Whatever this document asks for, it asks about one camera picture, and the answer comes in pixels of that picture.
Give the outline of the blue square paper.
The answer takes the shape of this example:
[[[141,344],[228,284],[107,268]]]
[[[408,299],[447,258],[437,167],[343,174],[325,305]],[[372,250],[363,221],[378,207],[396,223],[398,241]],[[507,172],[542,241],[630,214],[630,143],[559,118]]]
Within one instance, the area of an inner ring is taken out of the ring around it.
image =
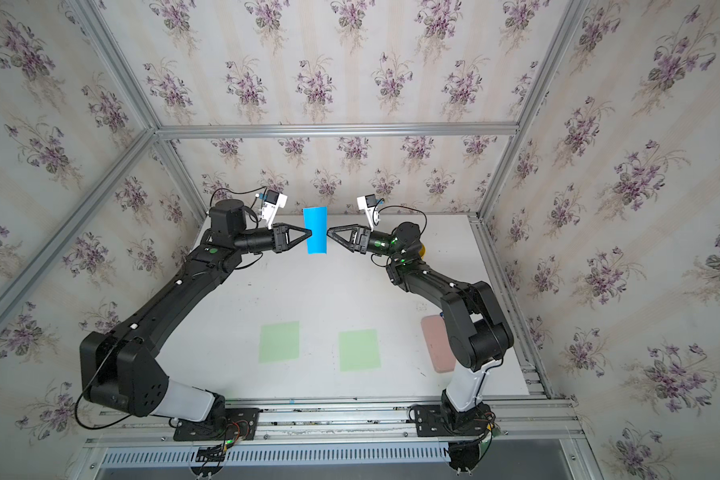
[[[327,253],[328,213],[326,207],[311,207],[303,210],[304,227],[311,231],[307,239],[309,255]]]

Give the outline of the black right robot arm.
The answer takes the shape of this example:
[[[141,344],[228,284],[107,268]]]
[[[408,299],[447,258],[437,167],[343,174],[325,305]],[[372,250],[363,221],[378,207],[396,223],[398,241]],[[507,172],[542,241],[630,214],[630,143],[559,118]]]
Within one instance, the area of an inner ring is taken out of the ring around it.
[[[441,411],[453,418],[476,411],[491,370],[503,365],[514,335],[492,287],[450,278],[424,260],[422,230],[402,222],[392,232],[359,224],[327,230],[327,237],[353,253],[386,258],[390,283],[441,310],[448,345],[460,367],[441,396]]]

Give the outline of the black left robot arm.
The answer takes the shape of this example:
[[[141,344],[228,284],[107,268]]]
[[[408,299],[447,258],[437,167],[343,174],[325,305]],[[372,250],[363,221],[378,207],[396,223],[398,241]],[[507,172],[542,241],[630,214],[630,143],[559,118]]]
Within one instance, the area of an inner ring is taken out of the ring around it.
[[[171,379],[157,357],[193,308],[240,268],[244,255],[283,253],[312,235],[286,223],[250,229],[250,211],[237,199],[211,207],[209,228],[177,274],[126,320],[84,338],[79,349],[82,399],[134,417],[227,423],[223,396]]]

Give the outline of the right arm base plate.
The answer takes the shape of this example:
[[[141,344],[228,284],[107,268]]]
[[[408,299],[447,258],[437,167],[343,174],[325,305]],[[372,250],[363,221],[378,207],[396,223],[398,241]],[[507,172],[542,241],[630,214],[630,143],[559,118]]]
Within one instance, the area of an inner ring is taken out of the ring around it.
[[[418,437],[484,437],[495,426],[496,415],[485,403],[465,412],[445,405],[416,404],[408,408],[408,422]]]

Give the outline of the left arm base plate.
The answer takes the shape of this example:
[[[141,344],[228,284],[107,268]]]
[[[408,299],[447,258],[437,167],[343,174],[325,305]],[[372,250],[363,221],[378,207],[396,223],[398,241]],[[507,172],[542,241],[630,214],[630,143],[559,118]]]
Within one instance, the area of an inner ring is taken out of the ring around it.
[[[252,440],[261,410],[257,408],[226,408],[211,412],[202,422],[181,420],[174,429],[176,442]]]

